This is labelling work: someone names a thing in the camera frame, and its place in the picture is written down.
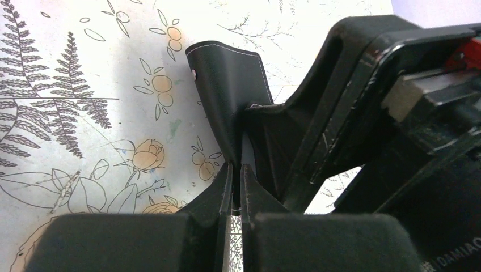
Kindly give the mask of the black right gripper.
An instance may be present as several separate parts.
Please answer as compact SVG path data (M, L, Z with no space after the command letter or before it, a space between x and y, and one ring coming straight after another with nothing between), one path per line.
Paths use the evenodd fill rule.
M336 23L301 90L320 120L300 148L300 210L361 167L337 213L396 217L422 271L479 271L480 24Z

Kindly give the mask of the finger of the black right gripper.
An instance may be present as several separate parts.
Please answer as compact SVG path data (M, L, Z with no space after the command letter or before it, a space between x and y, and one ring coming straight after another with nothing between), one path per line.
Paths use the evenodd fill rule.
M327 152L334 142L325 128L368 45L381 34L416 28L396 15L344 18L286 102L247 110L258 182L289 211L305 211L326 179L317 174L323 158L314 151Z

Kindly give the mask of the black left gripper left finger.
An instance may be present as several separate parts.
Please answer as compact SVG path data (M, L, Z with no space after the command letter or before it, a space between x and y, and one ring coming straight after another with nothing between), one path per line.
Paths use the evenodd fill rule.
M44 232L27 271L221 271L233 166L174 214L66 215Z

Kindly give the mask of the black leather card holder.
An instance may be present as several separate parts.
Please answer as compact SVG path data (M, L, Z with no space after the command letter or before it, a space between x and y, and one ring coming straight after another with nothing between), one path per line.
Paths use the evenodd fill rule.
M273 104L261 56L219 41L192 44L185 56L221 152L226 161L238 165L244 110L252 104Z

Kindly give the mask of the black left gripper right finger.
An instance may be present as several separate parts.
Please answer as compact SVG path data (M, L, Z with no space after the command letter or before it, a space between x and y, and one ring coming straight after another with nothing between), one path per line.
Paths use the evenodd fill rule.
M240 169L245 271L419 271L407 231L383 214L305 215L288 211Z

